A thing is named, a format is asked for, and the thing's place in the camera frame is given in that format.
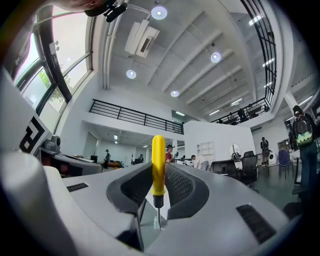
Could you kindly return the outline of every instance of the screwdriver handle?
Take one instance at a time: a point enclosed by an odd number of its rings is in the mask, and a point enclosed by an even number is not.
[[[153,205],[161,208],[164,205],[165,193],[165,138],[157,135],[152,139],[152,194]]]

